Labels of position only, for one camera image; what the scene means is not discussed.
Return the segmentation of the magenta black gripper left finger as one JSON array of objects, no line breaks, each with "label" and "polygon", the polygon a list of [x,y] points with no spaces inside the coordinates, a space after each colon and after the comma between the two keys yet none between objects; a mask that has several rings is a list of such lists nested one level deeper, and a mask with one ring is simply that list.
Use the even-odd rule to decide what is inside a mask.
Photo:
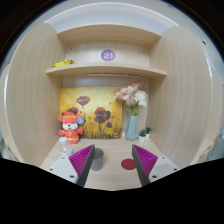
[{"label": "magenta black gripper left finger", "polygon": [[69,160],[78,174],[76,184],[84,187],[92,161],[95,155],[95,145],[87,146],[69,157]]}]

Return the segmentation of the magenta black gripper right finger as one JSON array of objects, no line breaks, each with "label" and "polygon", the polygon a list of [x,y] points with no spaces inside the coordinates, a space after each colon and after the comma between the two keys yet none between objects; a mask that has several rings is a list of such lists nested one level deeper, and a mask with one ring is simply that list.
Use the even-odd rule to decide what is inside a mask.
[{"label": "magenta black gripper right finger", "polygon": [[152,171],[152,168],[154,167],[156,161],[158,160],[158,157],[135,144],[132,145],[132,156],[141,185],[148,185],[150,183],[149,174]]}]

